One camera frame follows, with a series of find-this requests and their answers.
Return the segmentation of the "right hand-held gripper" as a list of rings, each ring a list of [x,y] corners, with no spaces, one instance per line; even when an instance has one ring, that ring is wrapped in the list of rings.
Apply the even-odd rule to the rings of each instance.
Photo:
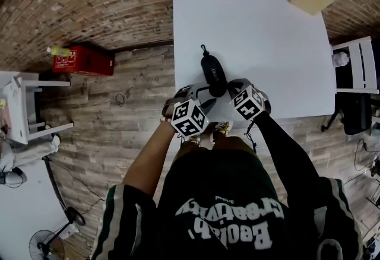
[[[235,111],[246,121],[253,120],[262,112],[271,113],[268,96],[253,87],[248,79],[241,78],[228,82],[227,91]]]

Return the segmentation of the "person's left hand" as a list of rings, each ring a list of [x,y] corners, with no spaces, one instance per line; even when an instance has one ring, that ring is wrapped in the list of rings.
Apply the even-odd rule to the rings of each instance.
[[[166,100],[166,102],[163,106],[163,109],[161,111],[162,117],[171,119],[173,116],[175,104],[176,103],[183,103],[183,102],[187,101],[188,100],[188,94],[189,94],[189,91],[191,90],[191,88],[192,88],[191,85],[183,87],[183,88],[179,89],[172,98]]]

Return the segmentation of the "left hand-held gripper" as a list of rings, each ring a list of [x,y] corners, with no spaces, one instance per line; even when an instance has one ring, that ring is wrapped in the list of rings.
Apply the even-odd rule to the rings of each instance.
[[[210,93],[210,85],[194,84],[181,88],[173,98],[172,126],[183,136],[193,137],[204,132],[209,125],[206,116],[217,99]]]

